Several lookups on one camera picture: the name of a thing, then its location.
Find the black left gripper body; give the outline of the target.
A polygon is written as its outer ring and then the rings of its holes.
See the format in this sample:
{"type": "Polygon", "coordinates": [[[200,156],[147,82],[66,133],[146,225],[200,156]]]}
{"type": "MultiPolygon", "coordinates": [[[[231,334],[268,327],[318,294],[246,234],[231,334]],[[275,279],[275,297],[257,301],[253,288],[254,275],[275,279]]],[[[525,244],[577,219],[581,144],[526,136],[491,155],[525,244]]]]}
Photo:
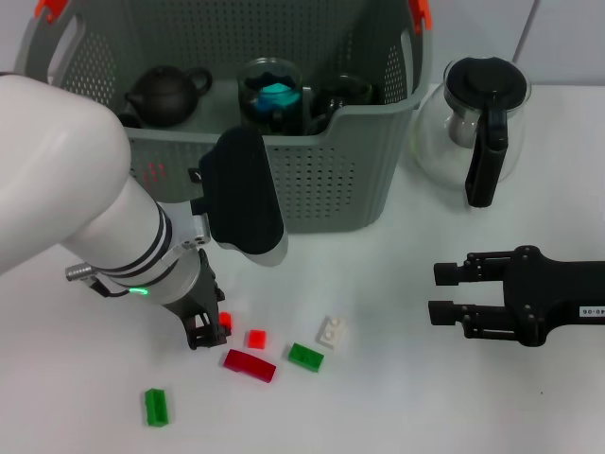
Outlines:
{"type": "Polygon", "coordinates": [[[203,249],[196,255],[199,273],[193,286],[176,302],[164,308],[177,316],[186,331],[217,331],[218,301],[216,275],[203,249]]]}

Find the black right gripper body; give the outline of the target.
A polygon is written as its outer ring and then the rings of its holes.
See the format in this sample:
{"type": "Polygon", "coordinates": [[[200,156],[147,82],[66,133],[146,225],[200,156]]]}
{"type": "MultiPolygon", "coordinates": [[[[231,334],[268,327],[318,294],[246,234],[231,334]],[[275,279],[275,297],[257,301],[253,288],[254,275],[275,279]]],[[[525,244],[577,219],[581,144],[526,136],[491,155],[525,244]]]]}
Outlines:
{"type": "Polygon", "coordinates": [[[505,268],[503,294],[517,341],[542,346],[558,327],[604,324],[604,263],[557,261],[521,246],[505,268]]]}

